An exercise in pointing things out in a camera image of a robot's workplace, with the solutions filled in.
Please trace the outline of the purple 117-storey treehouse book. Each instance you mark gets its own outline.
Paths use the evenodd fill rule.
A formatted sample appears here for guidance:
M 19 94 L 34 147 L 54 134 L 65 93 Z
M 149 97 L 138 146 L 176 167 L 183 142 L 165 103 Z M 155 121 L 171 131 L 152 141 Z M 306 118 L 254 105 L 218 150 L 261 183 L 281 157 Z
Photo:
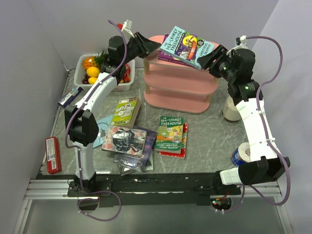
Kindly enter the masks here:
M 197 68 L 195 58 L 200 39 L 189 32 L 173 30 L 164 36 L 158 59 Z

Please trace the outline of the green 104-storey treehouse book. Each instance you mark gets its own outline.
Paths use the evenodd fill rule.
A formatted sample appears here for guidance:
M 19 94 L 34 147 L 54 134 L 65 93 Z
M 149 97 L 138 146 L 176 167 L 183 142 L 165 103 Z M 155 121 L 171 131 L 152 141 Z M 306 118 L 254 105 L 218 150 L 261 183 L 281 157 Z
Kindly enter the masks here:
M 183 124 L 183 117 L 161 116 L 155 150 L 179 154 L 181 150 Z

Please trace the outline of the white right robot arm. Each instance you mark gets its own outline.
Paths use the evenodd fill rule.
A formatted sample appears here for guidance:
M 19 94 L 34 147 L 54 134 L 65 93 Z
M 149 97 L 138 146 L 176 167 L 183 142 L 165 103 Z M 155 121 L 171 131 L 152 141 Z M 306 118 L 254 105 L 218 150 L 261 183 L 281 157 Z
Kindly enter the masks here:
M 255 54 L 246 48 L 229 52 L 219 45 L 198 63 L 215 78 L 224 78 L 248 137 L 251 161 L 234 169 L 219 171 L 213 182 L 214 191 L 224 194 L 230 185 L 254 185 L 290 178 L 290 160 L 278 150 L 265 116 L 260 85 L 252 79 Z

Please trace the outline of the light blue 143-storey treehouse book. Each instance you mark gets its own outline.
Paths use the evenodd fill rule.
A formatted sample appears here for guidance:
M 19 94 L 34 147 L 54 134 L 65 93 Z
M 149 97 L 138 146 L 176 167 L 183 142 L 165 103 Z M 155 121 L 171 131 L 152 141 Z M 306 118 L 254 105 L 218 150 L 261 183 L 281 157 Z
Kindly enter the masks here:
M 162 43 L 160 51 L 201 70 L 197 59 L 210 54 L 215 48 L 214 43 L 175 26 Z

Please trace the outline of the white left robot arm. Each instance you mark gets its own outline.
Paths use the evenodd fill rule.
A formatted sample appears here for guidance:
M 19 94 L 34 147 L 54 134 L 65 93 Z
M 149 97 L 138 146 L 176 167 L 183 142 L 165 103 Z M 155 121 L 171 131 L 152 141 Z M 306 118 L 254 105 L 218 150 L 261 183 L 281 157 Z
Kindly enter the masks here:
M 93 163 L 93 143 L 98 135 L 98 124 L 93 110 L 117 87 L 126 73 L 125 65 L 139 57 L 149 56 L 161 47 L 159 42 L 150 40 L 136 32 L 130 39 L 124 35 L 109 39 L 108 55 L 95 84 L 75 105 L 65 108 L 65 146 L 73 148 L 76 156 L 75 185 L 86 196 L 97 190 L 96 171 Z

